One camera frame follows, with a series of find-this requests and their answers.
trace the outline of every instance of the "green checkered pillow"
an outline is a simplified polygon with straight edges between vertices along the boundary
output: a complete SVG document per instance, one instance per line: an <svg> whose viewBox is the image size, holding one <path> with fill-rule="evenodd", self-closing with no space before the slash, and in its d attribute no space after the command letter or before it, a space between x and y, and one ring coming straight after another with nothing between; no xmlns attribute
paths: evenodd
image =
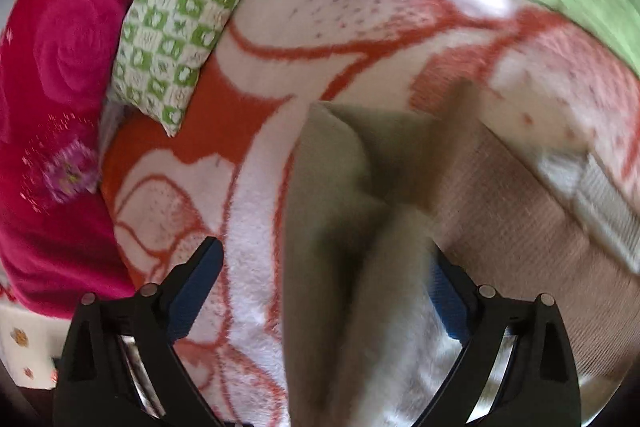
<svg viewBox="0 0 640 427"><path fill-rule="evenodd" d="M122 24L111 85L175 136L200 67L240 0L134 0Z"/></svg>

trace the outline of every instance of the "blanket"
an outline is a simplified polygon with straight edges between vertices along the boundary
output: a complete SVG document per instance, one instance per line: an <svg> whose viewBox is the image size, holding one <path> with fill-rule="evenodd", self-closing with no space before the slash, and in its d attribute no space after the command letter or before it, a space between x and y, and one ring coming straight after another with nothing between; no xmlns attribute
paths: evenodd
<svg viewBox="0 0 640 427"><path fill-rule="evenodd" d="M168 139L139 114L121 128L106 154L102 193L135 285L162 280L206 235L224 242L219 282L176 346L220 417L289 422L282 224L309 105L437 115L462 76L481 87L482 121L511 148L590 150L640 206L636 76L583 29L527 0L243 0L202 70L180 133ZM480 267L486 280L491 267ZM446 371L430 361L455 357L433 342L429 378ZM598 410L620 374L586 368L583 389L587 380L602 384L585 400Z"/></svg>

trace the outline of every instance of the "blue gripper pad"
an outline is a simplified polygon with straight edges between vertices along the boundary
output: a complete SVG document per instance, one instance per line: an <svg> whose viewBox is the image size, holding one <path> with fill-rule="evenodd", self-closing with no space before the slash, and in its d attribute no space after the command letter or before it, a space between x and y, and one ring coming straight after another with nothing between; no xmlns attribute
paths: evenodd
<svg viewBox="0 0 640 427"><path fill-rule="evenodd" d="M189 334L200 308L222 270L223 261L222 243L214 241L169 305L166 334L172 344Z"/></svg>
<svg viewBox="0 0 640 427"><path fill-rule="evenodd" d="M466 325L466 306L438 263L433 263L429 297L447 334L466 344L470 332Z"/></svg>

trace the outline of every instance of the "magenta blanket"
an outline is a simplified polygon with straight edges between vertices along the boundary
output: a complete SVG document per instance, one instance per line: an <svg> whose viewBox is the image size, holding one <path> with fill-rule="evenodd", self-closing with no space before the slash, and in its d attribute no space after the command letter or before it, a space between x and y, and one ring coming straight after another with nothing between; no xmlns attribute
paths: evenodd
<svg viewBox="0 0 640 427"><path fill-rule="evenodd" d="M132 293L98 179L97 123L131 0L18 0L0 36L0 259L30 309Z"/></svg>

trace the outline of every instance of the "green and white pillow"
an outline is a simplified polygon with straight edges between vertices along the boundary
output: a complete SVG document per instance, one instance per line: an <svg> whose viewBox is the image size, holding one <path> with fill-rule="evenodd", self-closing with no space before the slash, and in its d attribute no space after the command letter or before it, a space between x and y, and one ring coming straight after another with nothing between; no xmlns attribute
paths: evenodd
<svg viewBox="0 0 640 427"><path fill-rule="evenodd" d="M134 0L122 24L112 92L175 136L203 65L240 0Z"/></svg>

